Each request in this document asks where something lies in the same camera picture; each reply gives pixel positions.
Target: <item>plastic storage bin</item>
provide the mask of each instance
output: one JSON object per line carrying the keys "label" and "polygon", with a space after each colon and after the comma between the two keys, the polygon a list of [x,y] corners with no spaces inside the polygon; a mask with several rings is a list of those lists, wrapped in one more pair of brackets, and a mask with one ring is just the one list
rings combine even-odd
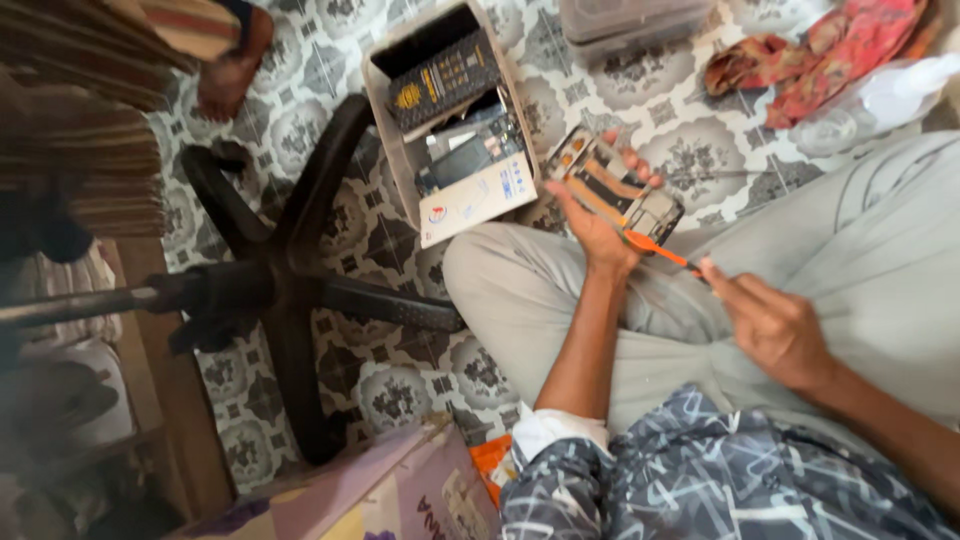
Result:
{"label": "plastic storage bin", "polygon": [[422,138],[409,143],[403,141],[403,133],[386,107],[390,81],[415,67],[420,60],[443,50],[466,33],[478,28],[482,28],[490,40],[503,85],[515,104],[514,110],[526,145],[527,160],[531,164],[534,182],[540,185],[540,169],[537,167],[536,157],[531,154],[534,146],[530,129],[521,113],[513,77],[487,18],[487,12],[475,0],[457,0],[424,10],[378,41],[364,56],[361,64],[364,84],[373,108],[373,118],[376,120],[387,162],[394,174],[396,189],[406,211],[407,221],[417,231],[420,230],[420,195],[414,179],[417,172],[430,163],[430,155]]}
{"label": "plastic storage bin", "polygon": [[713,0],[561,0],[560,20],[574,60],[584,66],[696,32]]}

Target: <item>chair leg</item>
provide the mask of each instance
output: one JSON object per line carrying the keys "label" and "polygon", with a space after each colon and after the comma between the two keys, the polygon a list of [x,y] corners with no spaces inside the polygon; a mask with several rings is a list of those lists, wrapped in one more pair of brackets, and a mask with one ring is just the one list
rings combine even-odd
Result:
{"label": "chair leg", "polygon": [[460,331],[464,319],[452,302],[361,282],[333,273],[297,277],[297,301],[305,307],[328,307],[352,315],[428,330]]}
{"label": "chair leg", "polygon": [[260,316],[260,321],[300,453],[309,463],[323,465],[343,449],[346,438],[335,432],[321,406],[310,309],[273,307]]}
{"label": "chair leg", "polygon": [[372,122],[370,102],[362,95],[348,96],[333,112],[271,237],[271,242],[284,247],[292,260],[316,253],[317,238],[326,227],[333,197],[360,137]]}
{"label": "chair leg", "polygon": [[238,258],[250,244],[270,237],[270,230],[230,185],[209,149],[189,146],[181,163],[213,226]]}

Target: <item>hand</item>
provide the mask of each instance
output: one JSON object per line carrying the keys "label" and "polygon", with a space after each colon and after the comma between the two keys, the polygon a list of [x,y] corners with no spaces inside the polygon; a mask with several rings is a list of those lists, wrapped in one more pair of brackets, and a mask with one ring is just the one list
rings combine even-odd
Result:
{"label": "hand", "polygon": [[[601,135],[608,144],[616,142],[617,131],[609,130]],[[640,179],[651,187],[663,185],[663,178],[651,175],[650,164],[637,157],[632,148],[621,151],[624,164],[635,168]],[[573,234],[587,254],[588,268],[601,271],[613,271],[615,275],[626,277],[640,262],[640,253],[623,242],[620,234],[602,217],[584,209],[573,198],[565,185],[548,182],[546,188],[563,209]]]}
{"label": "hand", "polygon": [[704,278],[723,300],[736,344],[773,380],[799,392],[829,385],[840,362],[827,351],[810,302],[768,286],[753,274],[728,278],[710,258]]}

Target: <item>knee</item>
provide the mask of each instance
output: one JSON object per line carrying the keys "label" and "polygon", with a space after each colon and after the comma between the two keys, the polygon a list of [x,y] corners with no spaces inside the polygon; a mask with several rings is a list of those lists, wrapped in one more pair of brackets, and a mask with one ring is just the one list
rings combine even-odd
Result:
{"label": "knee", "polygon": [[507,229],[502,223],[482,223],[450,241],[444,253],[444,284],[454,301],[461,290],[476,286],[480,278],[489,275],[487,261],[496,257],[496,246],[503,244]]}

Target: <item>red cloth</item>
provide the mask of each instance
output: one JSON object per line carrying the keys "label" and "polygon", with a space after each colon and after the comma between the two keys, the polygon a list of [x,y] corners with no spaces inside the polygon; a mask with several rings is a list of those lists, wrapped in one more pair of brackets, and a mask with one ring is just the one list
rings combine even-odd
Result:
{"label": "red cloth", "polygon": [[712,95],[783,81],[766,126],[790,128],[848,83],[889,61],[910,38],[927,0],[848,0],[823,16],[800,45],[770,34],[747,37],[707,64]]}

